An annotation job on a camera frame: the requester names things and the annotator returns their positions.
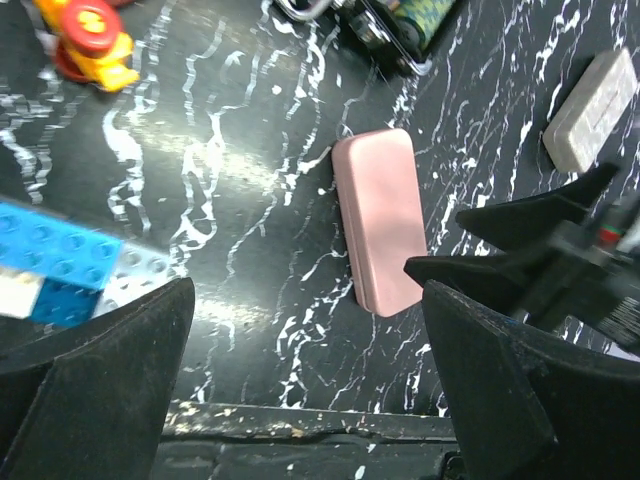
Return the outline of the grey glasses case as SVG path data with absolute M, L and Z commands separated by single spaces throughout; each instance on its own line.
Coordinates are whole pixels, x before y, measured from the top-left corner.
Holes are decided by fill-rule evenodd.
M 628 48 L 594 57 L 542 136 L 558 172 L 589 170 L 638 88 Z

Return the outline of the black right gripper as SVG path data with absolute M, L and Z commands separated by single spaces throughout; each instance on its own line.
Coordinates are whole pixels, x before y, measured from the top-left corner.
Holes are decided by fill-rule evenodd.
M 422 287 L 439 282 L 499 313 L 513 313 L 519 305 L 519 320 L 541 330 L 551 332 L 573 318 L 620 349 L 637 350 L 639 196 L 628 194 L 577 225 L 618 171 L 604 162 L 552 191 L 456 214 L 461 228 L 499 250 L 521 249 L 569 221 L 551 237 L 551 264 L 549 252 L 533 249 L 412 257 L 404 272 Z

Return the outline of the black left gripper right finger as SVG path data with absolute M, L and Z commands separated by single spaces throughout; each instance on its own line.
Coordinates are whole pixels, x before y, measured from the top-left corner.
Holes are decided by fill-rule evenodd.
M 472 479 L 636 479 L 639 365 L 423 289 L 436 369 Z

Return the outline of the pink glasses case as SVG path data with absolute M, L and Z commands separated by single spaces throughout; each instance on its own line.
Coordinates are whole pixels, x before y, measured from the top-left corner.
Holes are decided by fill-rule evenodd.
M 355 135 L 333 146 L 331 161 L 357 302 L 391 317 L 420 300 L 404 265 L 427 254 L 411 137 L 403 129 Z

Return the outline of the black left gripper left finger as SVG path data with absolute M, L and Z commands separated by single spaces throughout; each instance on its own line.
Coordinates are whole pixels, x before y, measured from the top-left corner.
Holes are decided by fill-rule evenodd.
M 1 354 L 4 479 L 146 479 L 192 325 L 175 279 Z

